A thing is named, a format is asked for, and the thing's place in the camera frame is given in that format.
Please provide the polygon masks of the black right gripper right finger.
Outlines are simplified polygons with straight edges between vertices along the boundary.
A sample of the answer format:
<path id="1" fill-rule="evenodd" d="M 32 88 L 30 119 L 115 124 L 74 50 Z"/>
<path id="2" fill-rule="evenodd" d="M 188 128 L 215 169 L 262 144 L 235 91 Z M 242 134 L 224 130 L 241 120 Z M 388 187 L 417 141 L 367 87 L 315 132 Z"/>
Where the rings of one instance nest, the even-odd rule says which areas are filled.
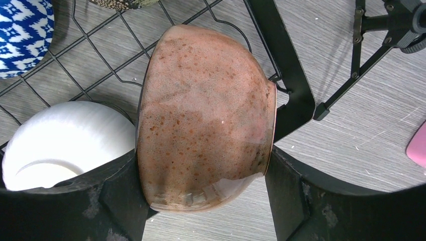
<path id="1" fill-rule="evenodd" d="M 425 185 L 372 190 L 278 147 L 265 180 L 278 240 L 425 240 Z"/>

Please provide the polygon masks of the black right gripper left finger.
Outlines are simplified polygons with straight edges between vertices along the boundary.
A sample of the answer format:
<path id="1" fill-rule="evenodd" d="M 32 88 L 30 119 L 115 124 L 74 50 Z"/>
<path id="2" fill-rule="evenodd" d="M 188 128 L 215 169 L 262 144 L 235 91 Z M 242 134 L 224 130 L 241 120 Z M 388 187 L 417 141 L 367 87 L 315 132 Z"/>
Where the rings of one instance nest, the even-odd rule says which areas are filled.
<path id="1" fill-rule="evenodd" d="M 134 151 L 52 188 L 1 190 L 1 240 L 142 240 L 149 205 Z"/>

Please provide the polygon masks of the white blue-rimmed bowl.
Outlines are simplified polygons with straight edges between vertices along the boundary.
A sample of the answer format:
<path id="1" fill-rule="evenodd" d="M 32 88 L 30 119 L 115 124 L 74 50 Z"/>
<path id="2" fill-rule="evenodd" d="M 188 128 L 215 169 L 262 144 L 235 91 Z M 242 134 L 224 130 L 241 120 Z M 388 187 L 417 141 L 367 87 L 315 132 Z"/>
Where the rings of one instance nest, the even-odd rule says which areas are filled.
<path id="1" fill-rule="evenodd" d="M 11 191 L 50 188 L 135 147 L 135 126 L 100 103 L 51 106 L 21 125 L 7 144 L 3 182 Z"/>

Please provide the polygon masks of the brown striped bowl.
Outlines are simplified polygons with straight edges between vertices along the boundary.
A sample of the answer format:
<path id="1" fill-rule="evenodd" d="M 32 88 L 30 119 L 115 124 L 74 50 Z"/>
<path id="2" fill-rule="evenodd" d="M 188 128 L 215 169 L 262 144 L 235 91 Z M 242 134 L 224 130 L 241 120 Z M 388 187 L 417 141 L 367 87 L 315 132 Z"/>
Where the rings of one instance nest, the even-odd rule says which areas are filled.
<path id="1" fill-rule="evenodd" d="M 137 158 L 143 193 L 159 212 L 201 212 L 218 208 L 237 198 L 268 169 L 276 121 L 277 91 L 272 88 L 251 52 L 233 38 L 212 29 L 175 25 L 161 36 L 190 42 L 189 34 L 212 50 L 224 46 L 236 57 L 232 67 L 251 67 L 233 84 L 248 81 L 242 96 L 223 89 L 224 79 L 213 83 L 189 80 L 188 91 L 170 98 L 141 96 Z"/>

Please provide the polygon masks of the red patterned bowl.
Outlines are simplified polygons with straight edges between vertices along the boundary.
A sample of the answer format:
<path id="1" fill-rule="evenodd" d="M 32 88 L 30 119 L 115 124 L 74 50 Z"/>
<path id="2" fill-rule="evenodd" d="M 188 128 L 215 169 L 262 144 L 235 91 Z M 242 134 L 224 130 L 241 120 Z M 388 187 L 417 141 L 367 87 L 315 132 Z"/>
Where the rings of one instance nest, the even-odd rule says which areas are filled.
<path id="1" fill-rule="evenodd" d="M 22 75 L 44 58 L 54 23 L 51 1 L 1 1 L 1 79 Z"/>

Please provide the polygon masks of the light green bowl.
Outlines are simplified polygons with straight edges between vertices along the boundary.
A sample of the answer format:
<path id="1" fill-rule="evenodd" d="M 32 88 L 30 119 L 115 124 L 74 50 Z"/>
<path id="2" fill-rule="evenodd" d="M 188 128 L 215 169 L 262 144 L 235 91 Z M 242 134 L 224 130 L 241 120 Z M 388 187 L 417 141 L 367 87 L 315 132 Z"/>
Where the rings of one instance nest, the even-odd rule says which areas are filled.
<path id="1" fill-rule="evenodd" d="M 88 0 L 90 3 L 107 9 L 125 11 L 147 7 L 159 0 Z"/>

